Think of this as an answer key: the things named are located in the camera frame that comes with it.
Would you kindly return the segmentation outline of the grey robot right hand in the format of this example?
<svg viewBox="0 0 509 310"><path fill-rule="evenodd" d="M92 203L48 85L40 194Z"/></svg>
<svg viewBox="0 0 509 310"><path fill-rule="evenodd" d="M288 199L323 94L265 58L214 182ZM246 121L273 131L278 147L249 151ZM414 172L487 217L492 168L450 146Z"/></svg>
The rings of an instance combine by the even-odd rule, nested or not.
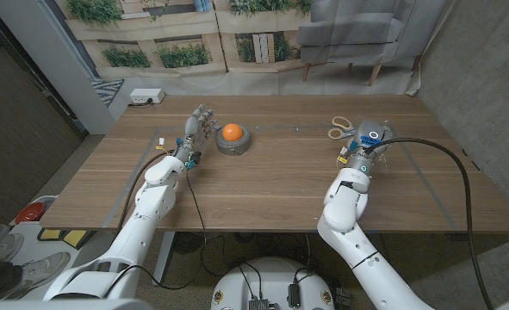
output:
<svg viewBox="0 0 509 310"><path fill-rule="evenodd" d="M393 132L389 127L375 121L362 121L353 137L341 150L338 161L345 168L359 170L368 176L374 166L375 159L387 150L388 145L378 146L369 153L365 150L385 140L391 140L393 137Z"/></svg>

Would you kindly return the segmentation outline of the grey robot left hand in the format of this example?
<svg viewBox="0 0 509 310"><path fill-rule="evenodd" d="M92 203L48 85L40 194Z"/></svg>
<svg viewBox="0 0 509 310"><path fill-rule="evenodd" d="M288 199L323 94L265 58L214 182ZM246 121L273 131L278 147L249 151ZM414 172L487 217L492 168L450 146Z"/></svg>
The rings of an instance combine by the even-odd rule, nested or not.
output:
<svg viewBox="0 0 509 310"><path fill-rule="evenodd" d="M184 136L173 156L180 159L187 169L200 163L202 149L219 129L213 116L213 110L205 109L205 105L201 104L186 120Z"/></svg>

